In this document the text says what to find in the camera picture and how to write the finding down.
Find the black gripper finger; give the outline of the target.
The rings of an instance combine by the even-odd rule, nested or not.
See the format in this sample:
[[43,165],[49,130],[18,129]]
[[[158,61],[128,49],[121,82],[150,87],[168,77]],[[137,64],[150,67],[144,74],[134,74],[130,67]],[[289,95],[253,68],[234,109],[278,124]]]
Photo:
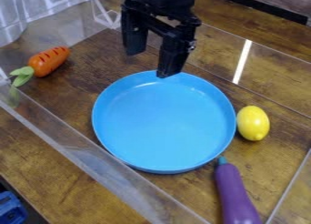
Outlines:
[[189,25],[177,25],[162,36],[158,51],[156,76],[165,78],[178,74],[189,53],[196,48],[196,28]]
[[145,50],[148,28],[142,24],[141,16],[125,7],[121,9],[121,36],[128,56]]

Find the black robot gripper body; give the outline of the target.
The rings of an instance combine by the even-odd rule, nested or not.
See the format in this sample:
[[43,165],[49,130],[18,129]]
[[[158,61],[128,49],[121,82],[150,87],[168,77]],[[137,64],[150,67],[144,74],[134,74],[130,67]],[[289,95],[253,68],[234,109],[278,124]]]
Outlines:
[[133,10],[148,30],[162,36],[177,25],[200,26],[190,10],[193,5],[194,0],[124,0],[121,9]]

